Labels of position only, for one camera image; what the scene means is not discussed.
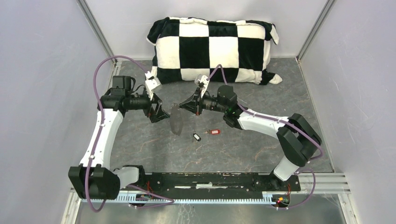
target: white wall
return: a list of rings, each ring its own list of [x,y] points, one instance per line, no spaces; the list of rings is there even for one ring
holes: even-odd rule
[[[206,20],[260,20],[276,25],[280,42],[271,56],[296,56],[326,0],[86,0],[114,54],[151,58],[146,36],[167,16]]]
[[[302,59],[334,163],[363,224],[394,223],[396,1],[337,1]]]
[[[1,1],[0,223],[60,223],[96,119],[106,54],[74,0]],[[100,72],[105,89],[111,65]]]

